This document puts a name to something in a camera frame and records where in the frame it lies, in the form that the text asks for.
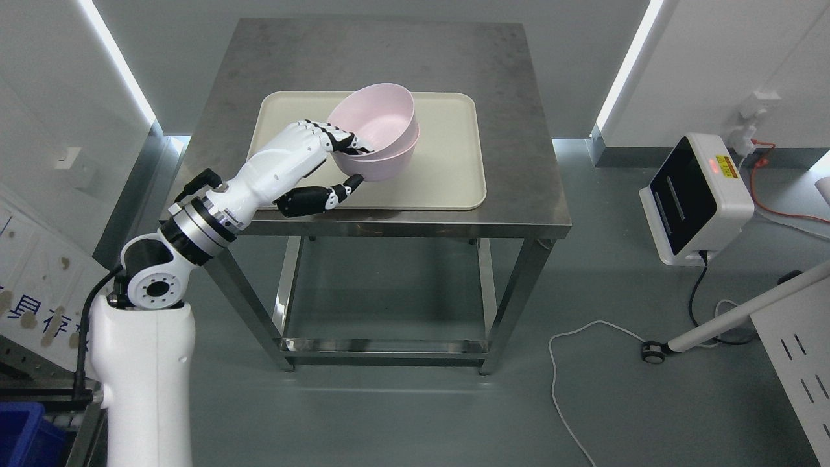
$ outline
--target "label sticker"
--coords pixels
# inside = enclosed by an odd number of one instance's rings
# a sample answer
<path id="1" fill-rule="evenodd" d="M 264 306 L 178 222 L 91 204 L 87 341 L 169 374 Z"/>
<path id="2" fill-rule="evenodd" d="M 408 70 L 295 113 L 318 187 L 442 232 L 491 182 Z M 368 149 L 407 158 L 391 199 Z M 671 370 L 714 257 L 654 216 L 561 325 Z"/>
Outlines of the label sticker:
<path id="1" fill-rule="evenodd" d="M 727 179 L 737 179 L 738 170 L 732 165 L 732 158 L 728 155 L 717 155 L 718 165 L 720 165 L 720 172 L 723 173 Z"/>

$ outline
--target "black screen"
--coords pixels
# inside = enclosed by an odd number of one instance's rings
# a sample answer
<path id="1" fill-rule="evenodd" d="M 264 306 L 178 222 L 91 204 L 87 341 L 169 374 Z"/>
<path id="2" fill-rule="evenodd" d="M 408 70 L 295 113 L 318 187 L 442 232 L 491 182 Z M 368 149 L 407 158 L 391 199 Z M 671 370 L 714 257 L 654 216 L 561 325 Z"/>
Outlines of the black screen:
<path id="1" fill-rule="evenodd" d="M 717 205 L 684 136 L 651 183 L 663 228 L 677 254 L 715 215 Z"/>

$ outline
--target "silver metal ring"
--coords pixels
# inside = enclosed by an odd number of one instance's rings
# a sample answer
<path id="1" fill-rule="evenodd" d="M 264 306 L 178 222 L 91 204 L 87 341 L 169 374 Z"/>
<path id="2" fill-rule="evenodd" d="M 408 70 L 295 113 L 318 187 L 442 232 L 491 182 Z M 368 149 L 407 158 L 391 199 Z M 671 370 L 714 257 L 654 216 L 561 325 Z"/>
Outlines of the silver metal ring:
<path id="1" fill-rule="evenodd" d="M 184 209 L 178 211 L 178 213 L 173 216 L 173 221 L 176 225 L 178 225 L 178 228 L 181 229 L 182 233 L 203 252 L 211 256 L 216 256 L 224 249 L 221 245 L 211 240 L 210 237 L 208 237 L 208 235 L 199 228 L 193 219 L 188 216 Z"/>
<path id="2" fill-rule="evenodd" d="M 208 224 L 207 220 L 199 214 L 192 204 L 185 206 L 184 212 L 188 214 L 190 219 L 192 219 L 199 229 L 202 230 L 215 244 L 222 248 L 227 248 L 227 245 L 231 244 L 231 242 L 227 241 L 222 235 L 219 234 L 219 232 Z"/>

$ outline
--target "white wall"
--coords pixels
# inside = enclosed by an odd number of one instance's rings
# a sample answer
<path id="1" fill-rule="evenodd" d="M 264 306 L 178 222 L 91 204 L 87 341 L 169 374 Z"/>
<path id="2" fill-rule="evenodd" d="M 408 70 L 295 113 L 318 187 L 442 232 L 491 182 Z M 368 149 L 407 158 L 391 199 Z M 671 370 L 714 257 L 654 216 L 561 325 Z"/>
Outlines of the white wall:
<path id="1" fill-rule="evenodd" d="M 593 127 L 648 0 L 95 0 L 95 3 L 166 133 L 193 132 L 239 17 L 369 15 L 523 23 L 550 135 L 584 138 Z"/>
<path id="2" fill-rule="evenodd" d="M 0 183 L 92 253 L 151 122 L 76 0 L 0 3 L 0 57 Z M 53 169 L 70 146 L 98 167 L 89 189 Z"/>
<path id="3" fill-rule="evenodd" d="M 752 91 L 779 108 L 756 138 L 830 147 L 830 0 L 676 1 L 653 53 L 603 128 L 607 146 L 672 147 L 683 133 L 728 137 Z"/>

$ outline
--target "blue bin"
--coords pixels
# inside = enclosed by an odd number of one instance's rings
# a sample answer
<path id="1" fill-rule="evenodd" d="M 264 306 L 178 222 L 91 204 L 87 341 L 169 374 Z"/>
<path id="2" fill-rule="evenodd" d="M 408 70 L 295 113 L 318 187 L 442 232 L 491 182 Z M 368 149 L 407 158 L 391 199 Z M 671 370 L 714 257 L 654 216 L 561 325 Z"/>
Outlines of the blue bin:
<path id="1" fill-rule="evenodd" d="M 0 466 L 55 467 L 66 433 L 37 402 L 0 402 Z"/>

